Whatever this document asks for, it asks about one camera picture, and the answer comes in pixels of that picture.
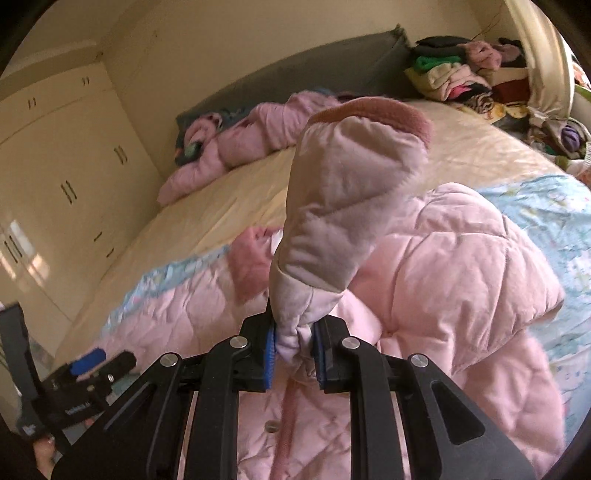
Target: folded clothes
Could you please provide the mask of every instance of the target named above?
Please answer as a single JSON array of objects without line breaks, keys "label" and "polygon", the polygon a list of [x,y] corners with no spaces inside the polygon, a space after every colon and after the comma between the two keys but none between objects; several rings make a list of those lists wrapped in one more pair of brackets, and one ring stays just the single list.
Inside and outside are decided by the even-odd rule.
[{"label": "folded clothes", "polygon": [[460,57],[419,57],[414,62],[414,69],[419,73],[426,73],[442,63],[461,63]]},{"label": "folded clothes", "polygon": [[501,67],[498,70],[480,69],[478,75],[484,78],[491,87],[500,83],[510,82],[512,80],[523,80],[529,75],[528,69],[516,69]]},{"label": "folded clothes", "polygon": [[530,99],[530,81],[512,80],[500,83],[492,88],[492,97],[500,103],[528,102]]},{"label": "folded clothes", "polygon": [[426,47],[435,47],[435,48],[442,48],[442,47],[455,47],[460,43],[468,43],[470,41],[469,38],[464,37],[452,37],[452,36],[443,36],[443,37],[427,37],[422,40],[417,41],[417,45],[424,45]]},{"label": "folded clothes", "polygon": [[427,45],[417,45],[413,48],[415,57],[460,57],[462,62],[466,60],[466,50],[460,46],[454,47],[429,47]]},{"label": "folded clothes", "polygon": [[447,97],[448,100],[454,100],[462,93],[470,92],[471,88],[469,85],[458,85],[457,87],[452,88],[452,91],[449,92],[449,96]]},{"label": "folded clothes", "polygon": [[521,51],[522,55],[524,54],[523,45],[520,40],[510,40],[505,37],[499,37],[499,43],[501,45],[514,45]]},{"label": "folded clothes", "polygon": [[498,70],[502,63],[502,54],[495,50],[488,42],[478,40],[461,45],[466,50],[466,57],[475,70]]},{"label": "folded clothes", "polygon": [[519,40],[510,40],[508,38],[504,38],[504,37],[500,37],[499,38],[499,44],[500,45],[509,45],[509,46],[514,46],[519,50],[520,55],[515,59],[515,60],[507,60],[507,61],[503,61],[503,63],[501,64],[501,67],[512,67],[512,68],[525,68],[527,67],[527,62],[525,61],[525,52],[523,50],[523,45],[521,44],[521,42]]},{"label": "folded clothes", "polygon": [[472,83],[471,85],[466,85],[468,87],[468,90],[461,93],[460,95],[458,95],[455,100],[456,102],[466,102],[467,100],[469,100],[470,98],[472,98],[475,95],[479,95],[480,93],[490,93],[491,89],[488,88],[485,85],[482,85],[480,83]]},{"label": "folded clothes", "polygon": [[468,65],[461,63],[442,63],[422,75],[414,68],[406,69],[405,73],[420,93],[438,102],[447,100],[450,92],[460,85],[480,83],[490,88],[484,78],[472,72]]}]

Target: wall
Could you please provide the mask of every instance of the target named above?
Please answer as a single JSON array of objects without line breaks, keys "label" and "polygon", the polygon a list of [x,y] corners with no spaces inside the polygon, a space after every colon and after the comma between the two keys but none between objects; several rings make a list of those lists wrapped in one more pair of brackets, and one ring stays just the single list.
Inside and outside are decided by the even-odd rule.
[{"label": "wall", "polygon": [[468,0],[163,0],[104,61],[155,165],[174,170],[175,116],[299,51],[393,29],[411,40],[480,30]]},{"label": "wall", "polygon": [[56,73],[88,65],[160,0],[57,0],[0,76],[0,99]]},{"label": "wall", "polygon": [[504,0],[469,0],[469,2],[480,30],[486,31],[478,36],[478,40],[496,42],[499,37],[519,39],[517,27]]}]

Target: green cloth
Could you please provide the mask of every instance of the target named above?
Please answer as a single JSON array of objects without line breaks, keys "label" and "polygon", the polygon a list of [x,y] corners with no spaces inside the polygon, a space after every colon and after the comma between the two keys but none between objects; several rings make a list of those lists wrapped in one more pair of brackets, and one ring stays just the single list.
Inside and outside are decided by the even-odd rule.
[{"label": "green cloth", "polygon": [[442,63],[462,63],[462,59],[460,57],[441,57],[439,59],[437,57],[419,57],[414,62],[414,69],[417,72],[425,73]]},{"label": "green cloth", "polygon": [[585,99],[591,102],[591,91],[587,90],[585,87],[581,87],[580,85],[574,86],[574,91],[581,94]]}]

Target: pink clothing pile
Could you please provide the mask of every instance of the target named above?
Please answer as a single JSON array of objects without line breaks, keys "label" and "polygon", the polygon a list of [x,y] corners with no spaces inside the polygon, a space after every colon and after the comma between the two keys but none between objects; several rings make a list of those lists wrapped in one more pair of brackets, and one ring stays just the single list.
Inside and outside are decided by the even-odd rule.
[{"label": "pink clothing pile", "polygon": [[173,203],[233,168],[295,145],[312,115],[336,105],[340,102],[334,97],[305,90],[291,95],[285,104],[260,103],[245,119],[214,137],[207,133],[211,129],[199,138],[196,132],[187,131],[191,139],[203,138],[203,152],[198,161],[180,167],[166,180],[160,188],[158,203]]},{"label": "pink clothing pile", "polygon": [[474,71],[479,69],[498,70],[501,67],[503,55],[488,42],[471,41],[460,46],[466,49],[468,63]]}]

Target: white wardrobe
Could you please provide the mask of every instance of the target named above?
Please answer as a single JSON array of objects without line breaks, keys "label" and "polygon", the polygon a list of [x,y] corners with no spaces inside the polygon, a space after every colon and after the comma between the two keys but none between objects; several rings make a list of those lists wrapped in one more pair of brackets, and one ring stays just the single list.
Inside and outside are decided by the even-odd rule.
[{"label": "white wardrobe", "polygon": [[162,181],[100,63],[0,102],[0,302],[20,302],[50,355]]}]

